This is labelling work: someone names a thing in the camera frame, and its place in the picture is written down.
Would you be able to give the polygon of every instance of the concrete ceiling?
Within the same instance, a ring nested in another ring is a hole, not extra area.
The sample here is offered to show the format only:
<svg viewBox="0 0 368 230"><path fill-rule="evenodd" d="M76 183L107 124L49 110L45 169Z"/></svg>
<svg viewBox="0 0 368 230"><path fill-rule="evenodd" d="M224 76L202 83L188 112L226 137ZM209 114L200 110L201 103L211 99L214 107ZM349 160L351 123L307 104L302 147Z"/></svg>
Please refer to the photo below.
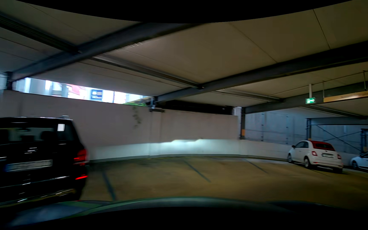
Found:
<svg viewBox="0 0 368 230"><path fill-rule="evenodd" d="M365 79L368 81L368 62L363 62L236 86L231 89L280 98L293 97L308 93L309 84L313 84L313 91L321 91L323 89L323 81L324 89L362 82L364 81L362 73L364 70L367 71Z"/></svg>
<svg viewBox="0 0 368 230"><path fill-rule="evenodd" d="M138 23L61 11L15 0L0 0L0 12L75 45Z"/></svg>
<svg viewBox="0 0 368 230"><path fill-rule="evenodd" d="M60 11L15 0L0 0L0 12L74 45L138 23ZM352 0L268 18L204 24L115 50L108 55L205 83L367 40L368 0ZM60 50L0 28L2 72L17 70L58 52ZM319 91L323 88L322 82L325 82L325 89L361 82L364 70L368 80L368 62L364 62L230 89L285 98L307 93L310 83L314 85L314 91ZM92 60L36 77L146 96L187 87ZM181 100L230 106L262 103L217 92Z"/></svg>
<svg viewBox="0 0 368 230"><path fill-rule="evenodd" d="M368 116L368 98L325 103L322 107Z"/></svg>

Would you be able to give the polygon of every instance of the emergency exit sign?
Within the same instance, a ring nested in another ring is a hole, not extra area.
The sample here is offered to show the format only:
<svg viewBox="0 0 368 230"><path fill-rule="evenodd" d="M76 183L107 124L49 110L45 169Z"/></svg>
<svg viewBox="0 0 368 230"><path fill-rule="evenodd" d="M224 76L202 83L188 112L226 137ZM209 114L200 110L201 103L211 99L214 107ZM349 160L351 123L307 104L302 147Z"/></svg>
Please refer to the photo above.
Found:
<svg viewBox="0 0 368 230"><path fill-rule="evenodd" d="M314 104L316 100L314 97L306 98L306 104Z"/></svg>

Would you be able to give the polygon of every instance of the suv rear window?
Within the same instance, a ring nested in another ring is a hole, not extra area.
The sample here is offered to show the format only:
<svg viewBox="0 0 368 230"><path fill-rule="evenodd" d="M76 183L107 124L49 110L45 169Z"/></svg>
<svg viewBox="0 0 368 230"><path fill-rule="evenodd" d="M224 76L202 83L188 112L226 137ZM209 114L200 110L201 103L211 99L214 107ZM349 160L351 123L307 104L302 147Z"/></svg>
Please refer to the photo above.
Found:
<svg viewBox="0 0 368 230"><path fill-rule="evenodd" d="M335 149L331 144L326 143L313 143L313 148L334 151Z"/></svg>
<svg viewBox="0 0 368 230"><path fill-rule="evenodd" d="M33 141L72 141L73 129L70 125L43 120L0 122L0 144Z"/></svg>

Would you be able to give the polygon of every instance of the black suv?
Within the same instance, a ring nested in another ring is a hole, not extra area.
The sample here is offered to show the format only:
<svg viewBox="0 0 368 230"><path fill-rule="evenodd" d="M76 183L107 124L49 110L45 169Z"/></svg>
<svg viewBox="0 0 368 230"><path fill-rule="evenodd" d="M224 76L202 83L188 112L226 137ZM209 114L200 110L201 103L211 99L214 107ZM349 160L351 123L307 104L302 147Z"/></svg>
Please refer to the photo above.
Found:
<svg viewBox="0 0 368 230"><path fill-rule="evenodd" d="M0 118L0 207L56 196L78 200L87 163L72 120Z"/></svg>

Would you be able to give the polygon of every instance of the yellow sign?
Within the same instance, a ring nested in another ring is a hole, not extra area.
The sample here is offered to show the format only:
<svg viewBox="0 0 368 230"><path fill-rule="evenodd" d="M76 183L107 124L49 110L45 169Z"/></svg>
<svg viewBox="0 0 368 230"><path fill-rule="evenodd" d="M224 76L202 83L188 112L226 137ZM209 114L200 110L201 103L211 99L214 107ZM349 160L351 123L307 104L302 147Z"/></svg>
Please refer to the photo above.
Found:
<svg viewBox="0 0 368 230"><path fill-rule="evenodd" d="M348 93L333 97L325 97L323 98L323 102L335 102L335 101L342 101L342 100L350 100L355 98L361 98L361 97L368 97L368 91L363 92L354 92L354 93Z"/></svg>

